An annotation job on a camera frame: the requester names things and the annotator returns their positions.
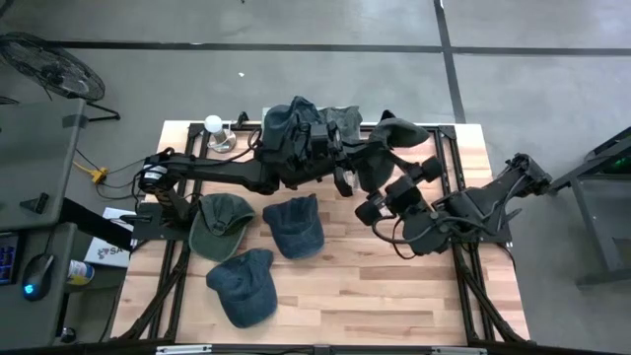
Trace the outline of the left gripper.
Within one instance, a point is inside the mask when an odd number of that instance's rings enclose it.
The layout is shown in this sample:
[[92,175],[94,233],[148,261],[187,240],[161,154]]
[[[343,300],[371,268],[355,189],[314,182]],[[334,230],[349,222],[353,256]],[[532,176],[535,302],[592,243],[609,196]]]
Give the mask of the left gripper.
[[[335,121],[300,123],[296,131],[294,147],[295,160],[302,167],[314,165],[320,161],[330,161],[334,165],[339,165],[346,158],[340,131]],[[341,167],[336,167],[333,179],[342,197],[350,197],[356,191],[356,174],[353,171],[344,172]]]

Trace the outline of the dark charcoal cap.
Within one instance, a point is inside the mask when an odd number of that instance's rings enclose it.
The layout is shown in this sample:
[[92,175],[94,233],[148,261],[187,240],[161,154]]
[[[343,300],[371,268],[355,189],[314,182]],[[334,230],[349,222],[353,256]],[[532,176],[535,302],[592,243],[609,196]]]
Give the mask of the dark charcoal cap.
[[356,165],[361,188],[366,192],[380,189],[390,178],[395,162],[393,148],[410,148],[429,139],[429,133],[412,122],[396,117],[380,121],[370,133],[367,148]]

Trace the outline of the grey faded cap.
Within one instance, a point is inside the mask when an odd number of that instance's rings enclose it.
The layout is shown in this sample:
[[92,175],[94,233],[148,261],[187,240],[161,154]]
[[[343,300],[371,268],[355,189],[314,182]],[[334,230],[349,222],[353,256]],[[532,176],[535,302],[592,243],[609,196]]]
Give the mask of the grey faded cap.
[[358,106],[328,106],[325,108],[321,108],[318,113],[326,121],[334,121],[340,131],[340,135],[343,138],[360,138],[360,126],[363,122],[363,117],[359,112]]

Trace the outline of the dark blue denim cap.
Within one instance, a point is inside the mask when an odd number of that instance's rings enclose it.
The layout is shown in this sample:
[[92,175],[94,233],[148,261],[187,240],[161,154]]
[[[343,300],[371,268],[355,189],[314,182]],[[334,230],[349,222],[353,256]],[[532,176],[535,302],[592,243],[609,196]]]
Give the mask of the dark blue denim cap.
[[324,124],[324,120],[316,106],[302,96],[295,96],[287,105],[273,106],[263,119],[256,159],[286,186],[314,180],[309,144],[316,124]]

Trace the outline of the olive green cap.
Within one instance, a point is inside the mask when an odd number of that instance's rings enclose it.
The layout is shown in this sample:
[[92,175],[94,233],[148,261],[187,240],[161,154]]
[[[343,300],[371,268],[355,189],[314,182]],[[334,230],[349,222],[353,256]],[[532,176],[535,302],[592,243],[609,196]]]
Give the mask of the olive green cap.
[[240,246],[255,211],[232,193],[204,195],[197,207],[188,237],[190,249],[212,261],[227,260]]

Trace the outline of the white bulb table lamp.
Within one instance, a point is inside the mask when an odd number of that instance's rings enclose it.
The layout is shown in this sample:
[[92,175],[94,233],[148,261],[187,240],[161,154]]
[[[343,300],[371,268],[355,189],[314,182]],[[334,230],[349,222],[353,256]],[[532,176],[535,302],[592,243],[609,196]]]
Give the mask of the white bulb table lamp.
[[228,127],[224,127],[222,118],[218,115],[208,115],[204,119],[204,129],[211,135],[213,141],[209,142],[207,146],[220,154],[226,154],[234,150],[237,137],[231,129],[231,124]]

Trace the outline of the grey metal stand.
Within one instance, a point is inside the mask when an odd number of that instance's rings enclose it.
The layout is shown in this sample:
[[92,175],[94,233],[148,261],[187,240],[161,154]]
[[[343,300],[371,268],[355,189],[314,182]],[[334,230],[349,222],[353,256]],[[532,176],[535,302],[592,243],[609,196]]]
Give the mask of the grey metal stand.
[[619,242],[631,243],[631,126],[593,148],[584,161],[554,180],[552,195],[569,187],[576,198],[602,270],[576,280],[579,287],[631,281]]

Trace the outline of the yellow power plug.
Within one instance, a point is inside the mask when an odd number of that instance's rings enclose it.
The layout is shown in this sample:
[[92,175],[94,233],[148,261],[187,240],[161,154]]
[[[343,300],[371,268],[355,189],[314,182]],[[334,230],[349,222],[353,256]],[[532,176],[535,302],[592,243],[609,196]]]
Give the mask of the yellow power plug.
[[94,185],[102,184],[105,181],[105,179],[106,179],[106,177],[107,177],[107,175],[109,173],[109,169],[107,169],[107,168],[92,168],[92,169],[89,169],[89,168],[86,168],[86,167],[80,165],[77,162],[73,162],[73,165],[77,169],[79,169],[80,171],[88,174],[91,177],[91,182]]

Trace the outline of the white cardboard box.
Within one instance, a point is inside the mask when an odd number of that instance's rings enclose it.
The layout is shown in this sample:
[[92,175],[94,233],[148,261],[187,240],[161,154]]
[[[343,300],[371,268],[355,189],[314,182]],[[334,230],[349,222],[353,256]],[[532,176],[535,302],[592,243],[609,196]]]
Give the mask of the white cardboard box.
[[[134,215],[134,212],[107,207],[103,213],[103,217],[111,223],[132,232],[133,226],[120,219],[123,215]],[[91,264],[127,268],[130,261],[130,252],[101,239],[93,238],[83,260]]]

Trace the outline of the black desk support beam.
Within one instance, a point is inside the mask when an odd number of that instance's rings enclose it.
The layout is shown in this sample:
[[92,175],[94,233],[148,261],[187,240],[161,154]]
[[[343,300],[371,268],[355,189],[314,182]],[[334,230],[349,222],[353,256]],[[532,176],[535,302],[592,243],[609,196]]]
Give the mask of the black desk support beam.
[[58,221],[60,223],[73,223],[85,234],[99,238],[123,250],[132,251],[132,233],[129,230],[110,222],[110,220],[71,199],[63,199]]

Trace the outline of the white yellow can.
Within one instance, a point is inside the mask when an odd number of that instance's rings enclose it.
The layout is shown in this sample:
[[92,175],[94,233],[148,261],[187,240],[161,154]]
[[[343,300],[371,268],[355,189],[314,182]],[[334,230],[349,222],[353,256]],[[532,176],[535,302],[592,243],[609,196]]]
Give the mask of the white yellow can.
[[93,280],[95,274],[96,270],[90,263],[71,259],[66,283],[72,286],[86,286]]

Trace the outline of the grey office desk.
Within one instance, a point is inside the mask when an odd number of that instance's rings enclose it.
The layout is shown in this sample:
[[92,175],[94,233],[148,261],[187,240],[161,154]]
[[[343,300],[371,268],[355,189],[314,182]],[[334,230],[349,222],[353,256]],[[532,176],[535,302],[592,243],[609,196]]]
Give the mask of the grey office desk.
[[[80,130],[87,124],[85,102],[65,100],[0,106],[0,233],[20,236],[22,250],[16,281],[0,286],[0,352],[52,344],[64,297],[73,223],[58,221]],[[39,215],[19,203],[49,195]],[[51,253],[50,290],[39,301],[23,296],[27,263]]]

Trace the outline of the black computer mouse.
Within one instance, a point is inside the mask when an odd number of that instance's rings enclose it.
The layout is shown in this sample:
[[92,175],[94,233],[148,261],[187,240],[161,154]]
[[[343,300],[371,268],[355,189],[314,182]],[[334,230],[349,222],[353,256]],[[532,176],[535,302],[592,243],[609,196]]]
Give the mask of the black computer mouse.
[[40,253],[27,263],[22,279],[22,291],[26,300],[35,302],[47,295],[50,290],[54,260],[53,254]]

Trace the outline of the black keyboard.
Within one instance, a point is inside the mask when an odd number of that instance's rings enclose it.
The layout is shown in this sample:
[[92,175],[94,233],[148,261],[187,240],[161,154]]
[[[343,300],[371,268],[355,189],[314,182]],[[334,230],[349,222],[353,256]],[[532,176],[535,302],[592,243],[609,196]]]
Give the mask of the black keyboard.
[[20,248],[20,236],[17,233],[0,233],[0,286],[15,282]]

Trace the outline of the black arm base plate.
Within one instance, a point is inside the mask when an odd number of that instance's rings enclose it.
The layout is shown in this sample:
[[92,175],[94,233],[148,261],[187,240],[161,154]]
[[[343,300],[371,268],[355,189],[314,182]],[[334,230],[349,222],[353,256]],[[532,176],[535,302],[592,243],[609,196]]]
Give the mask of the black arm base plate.
[[490,234],[481,233],[480,241],[482,243],[500,243],[504,244],[512,240],[509,222],[522,212],[522,208],[506,212],[505,209],[495,210],[491,216],[484,221],[484,225]]
[[186,202],[183,214],[160,203],[141,203],[136,215],[123,214],[119,219],[132,226],[136,240],[186,241],[198,207]]

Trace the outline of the silver metal bracket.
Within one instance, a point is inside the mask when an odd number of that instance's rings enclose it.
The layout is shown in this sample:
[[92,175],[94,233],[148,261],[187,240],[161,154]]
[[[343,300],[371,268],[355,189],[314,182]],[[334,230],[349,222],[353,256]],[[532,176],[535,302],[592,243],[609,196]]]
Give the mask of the silver metal bracket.
[[433,347],[429,355],[488,355],[484,348],[441,346]]
[[155,355],[201,355],[212,354],[212,344],[185,344],[185,345],[169,345],[159,346],[156,348]]

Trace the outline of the black wedge bracket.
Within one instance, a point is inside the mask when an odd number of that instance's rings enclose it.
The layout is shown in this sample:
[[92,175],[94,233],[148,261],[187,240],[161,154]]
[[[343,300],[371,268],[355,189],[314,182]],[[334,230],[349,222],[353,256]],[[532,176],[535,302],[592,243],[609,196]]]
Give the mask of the black wedge bracket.
[[41,215],[46,208],[48,199],[49,195],[45,192],[42,192],[36,198],[21,201],[19,205],[23,209]]

